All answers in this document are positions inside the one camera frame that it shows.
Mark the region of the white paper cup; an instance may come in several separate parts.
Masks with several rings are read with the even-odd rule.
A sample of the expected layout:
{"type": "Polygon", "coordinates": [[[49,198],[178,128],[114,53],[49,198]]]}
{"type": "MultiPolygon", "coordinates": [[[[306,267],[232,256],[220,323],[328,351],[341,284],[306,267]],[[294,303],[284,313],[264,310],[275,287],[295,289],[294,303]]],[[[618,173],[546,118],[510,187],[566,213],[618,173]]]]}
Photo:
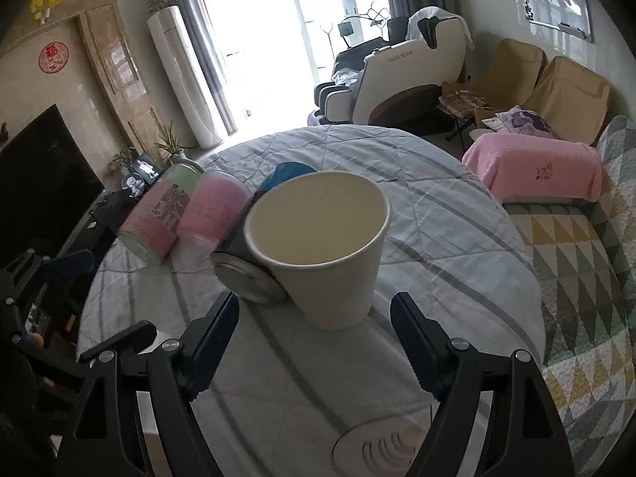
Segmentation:
{"type": "Polygon", "coordinates": [[[321,171],[267,192],[244,226],[248,248],[305,319],[353,328],[371,310],[391,222],[390,201],[364,176],[321,171]]]}

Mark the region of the pink towel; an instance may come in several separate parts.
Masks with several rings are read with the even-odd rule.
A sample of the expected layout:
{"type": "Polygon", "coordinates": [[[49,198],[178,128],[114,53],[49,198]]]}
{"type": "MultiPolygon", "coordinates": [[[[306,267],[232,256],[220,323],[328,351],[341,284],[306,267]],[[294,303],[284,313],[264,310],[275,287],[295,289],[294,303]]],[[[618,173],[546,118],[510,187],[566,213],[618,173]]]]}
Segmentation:
{"type": "Polygon", "coordinates": [[[499,202],[535,197],[596,202],[601,197],[601,159],[583,143],[491,132],[477,138],[461,161],[499,202]]]}

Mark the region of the potted plant red pot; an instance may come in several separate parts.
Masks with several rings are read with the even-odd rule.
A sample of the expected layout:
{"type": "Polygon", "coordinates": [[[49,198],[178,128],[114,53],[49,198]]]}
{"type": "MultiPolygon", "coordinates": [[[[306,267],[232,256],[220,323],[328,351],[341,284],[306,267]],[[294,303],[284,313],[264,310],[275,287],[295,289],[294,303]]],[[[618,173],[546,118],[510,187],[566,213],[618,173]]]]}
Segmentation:
{"type": "Polygon", "coordinates": [[[192,158],[186,153],[189,147],[181,144],[179,136],[173,131],[173,126],[174,123],[170,122],[159,128],[154,147],[165,157],[168,165],[192,163],[192,158]]]}

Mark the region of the small potted plant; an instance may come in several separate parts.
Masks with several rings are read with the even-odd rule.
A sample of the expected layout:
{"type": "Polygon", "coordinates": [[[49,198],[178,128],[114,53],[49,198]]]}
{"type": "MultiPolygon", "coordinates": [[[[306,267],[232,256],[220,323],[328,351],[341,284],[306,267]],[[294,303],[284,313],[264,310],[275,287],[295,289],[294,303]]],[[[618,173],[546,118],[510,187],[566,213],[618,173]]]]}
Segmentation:
{"type": "Polygon", "coordinates": [[[116,153],[108,163],[108,171],[112,176],[128,175],[133,170],[133,165],[139,154],[134,147],[126,147],[116,153]]]}

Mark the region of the pink green can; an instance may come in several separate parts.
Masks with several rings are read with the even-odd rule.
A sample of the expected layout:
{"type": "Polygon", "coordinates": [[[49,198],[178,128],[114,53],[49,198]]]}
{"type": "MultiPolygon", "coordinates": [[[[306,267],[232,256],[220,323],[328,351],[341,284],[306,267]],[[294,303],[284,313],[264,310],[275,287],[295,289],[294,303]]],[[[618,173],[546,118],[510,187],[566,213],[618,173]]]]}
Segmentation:
{"type": "Polygon", "coordinates": [[[146,265],[162,263],[203,172],[192,164],[171,166],[145,194],[118,232],[126,248],[146,265]]]}

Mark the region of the triangle pattern sofa cover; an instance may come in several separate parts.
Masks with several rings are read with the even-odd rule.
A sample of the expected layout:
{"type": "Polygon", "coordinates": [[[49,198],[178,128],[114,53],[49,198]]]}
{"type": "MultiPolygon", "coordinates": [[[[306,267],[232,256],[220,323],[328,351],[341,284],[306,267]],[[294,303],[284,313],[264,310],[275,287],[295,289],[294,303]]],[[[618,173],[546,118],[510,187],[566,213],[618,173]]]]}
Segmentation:
{"type": "Polygon", "coordinates": [[[598,202],[506,208],[540,283],[543,377],[579,476],[609,462],[635,414],[634,121],[613,118],[597,152],[598,202]]]}

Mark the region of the black television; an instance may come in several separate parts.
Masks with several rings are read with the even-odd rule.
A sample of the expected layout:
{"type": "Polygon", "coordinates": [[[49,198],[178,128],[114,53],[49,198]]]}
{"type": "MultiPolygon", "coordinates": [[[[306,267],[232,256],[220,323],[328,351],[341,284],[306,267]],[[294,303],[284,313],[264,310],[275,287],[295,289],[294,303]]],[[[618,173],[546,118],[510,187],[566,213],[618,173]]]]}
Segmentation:
{"type": "Polygon", "coordinates": [[[1,151],[1,264],[27,250],[55,256],[103,184],[56,106],[1,151]]]}

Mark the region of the purple floral pillow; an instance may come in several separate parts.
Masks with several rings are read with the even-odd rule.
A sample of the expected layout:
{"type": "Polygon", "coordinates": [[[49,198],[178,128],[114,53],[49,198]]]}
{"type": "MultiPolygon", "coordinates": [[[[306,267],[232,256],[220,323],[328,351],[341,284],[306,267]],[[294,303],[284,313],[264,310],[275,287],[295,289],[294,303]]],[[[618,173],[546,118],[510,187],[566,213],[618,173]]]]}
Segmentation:
{"type": "Polygon", "coordinates": [[[483,118],[482,123],[494,132],[556,139],[553,129],[539,114],[519,106],[498,112],[494,117],[483,118]]]}

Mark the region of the folding stool with cloth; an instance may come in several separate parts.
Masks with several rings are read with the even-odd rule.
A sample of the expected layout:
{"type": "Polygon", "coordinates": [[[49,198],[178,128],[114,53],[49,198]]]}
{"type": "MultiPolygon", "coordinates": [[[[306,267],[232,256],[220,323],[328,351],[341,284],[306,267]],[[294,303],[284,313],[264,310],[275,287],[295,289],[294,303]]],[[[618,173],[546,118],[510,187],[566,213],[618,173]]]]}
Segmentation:
{"type": "Polygon", "coordinates": [[[451,141],[474,123],[474,112],[477,110],[490,110],[492,107],[487,100],[475,91],[469,89],[458,89],[439,97],[441,109],[448,115],[454,117],[456,128],[445,137],[446,141],[451,141]]]}

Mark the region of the grey curtain left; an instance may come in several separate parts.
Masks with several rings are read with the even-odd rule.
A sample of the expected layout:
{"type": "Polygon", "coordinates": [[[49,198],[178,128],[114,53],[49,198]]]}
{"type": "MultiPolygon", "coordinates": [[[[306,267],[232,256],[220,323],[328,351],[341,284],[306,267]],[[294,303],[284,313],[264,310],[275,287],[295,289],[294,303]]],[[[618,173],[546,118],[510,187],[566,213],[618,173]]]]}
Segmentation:
{"type": "Polygon", "coordinates": [[[215,109],[229,135],[238,131],[227,97],[227,80],[221,68],[220,59],[213,46],[202,5],[198,0],[162,0],[180,9],[185,28],[193,44],[197,60],[202,68],[215,109]]]}

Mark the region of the pink plastic cup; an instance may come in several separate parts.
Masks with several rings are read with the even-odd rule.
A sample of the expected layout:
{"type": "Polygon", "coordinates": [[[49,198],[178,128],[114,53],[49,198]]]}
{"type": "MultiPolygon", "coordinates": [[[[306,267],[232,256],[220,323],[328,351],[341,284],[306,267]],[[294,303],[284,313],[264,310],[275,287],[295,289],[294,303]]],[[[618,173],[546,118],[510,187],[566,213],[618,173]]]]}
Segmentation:
{"type": "Polygon", "coordinates": [[[179,239],[212,252],[225,238],[252,193],[244,183],[220,171],[207,171],[198,180],[177,229],[179,239]]]}

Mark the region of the black tv cabinet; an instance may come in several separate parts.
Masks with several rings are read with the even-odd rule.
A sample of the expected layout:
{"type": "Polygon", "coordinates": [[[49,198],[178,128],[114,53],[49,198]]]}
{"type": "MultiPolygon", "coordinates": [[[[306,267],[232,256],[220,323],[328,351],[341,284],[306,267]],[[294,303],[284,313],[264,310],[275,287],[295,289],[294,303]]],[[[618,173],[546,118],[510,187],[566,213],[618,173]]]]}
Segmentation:
{"type": "Polygon", "coordinates": [[[80,218],[59,254],[88,250],[93,254],[94,269],[97,269],[118,238],[121,226],[142,197],[134,196],[128,188],[102,192],[80,218]]]}

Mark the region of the photo frame on cabinet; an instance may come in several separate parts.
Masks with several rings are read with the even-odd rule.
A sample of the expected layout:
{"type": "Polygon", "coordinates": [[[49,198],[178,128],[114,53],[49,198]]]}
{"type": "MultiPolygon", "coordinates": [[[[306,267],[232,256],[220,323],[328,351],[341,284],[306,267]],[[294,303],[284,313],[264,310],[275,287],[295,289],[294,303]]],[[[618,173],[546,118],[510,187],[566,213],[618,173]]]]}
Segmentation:
{"type": "Polygon", "coordinates": [[[133,171],[141,176],[149,186],[159,179],[162,174],[161,168],[147,154],[139,154],[133,161],[133,171]]]}

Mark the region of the white standing air conditioner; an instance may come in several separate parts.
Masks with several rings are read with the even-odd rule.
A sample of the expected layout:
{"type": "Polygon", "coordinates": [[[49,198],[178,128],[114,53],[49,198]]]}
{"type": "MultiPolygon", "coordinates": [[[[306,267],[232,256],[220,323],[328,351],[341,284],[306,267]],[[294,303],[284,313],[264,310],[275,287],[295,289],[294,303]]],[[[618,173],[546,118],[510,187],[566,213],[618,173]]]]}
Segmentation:
{"type": "Polygon", "coordinates": [[[147,24],[198,146],[204,150],[216,147],[223,142],[225,129],[180,9],[167,6],[154,12],[147,24]]]}

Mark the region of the red round wall decal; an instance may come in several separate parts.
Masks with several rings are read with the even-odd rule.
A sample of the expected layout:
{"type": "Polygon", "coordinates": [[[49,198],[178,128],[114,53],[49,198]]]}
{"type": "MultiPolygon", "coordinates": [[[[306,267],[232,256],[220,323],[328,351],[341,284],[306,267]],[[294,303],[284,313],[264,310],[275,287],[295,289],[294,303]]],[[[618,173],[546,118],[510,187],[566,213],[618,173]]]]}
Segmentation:
{"type": "Polygon", "coordinates": [[[41,50],[38,57],[40,70],[45,74],[55,74],[68,64],[69,48],[65,43],[54,41],[41,50]]]}

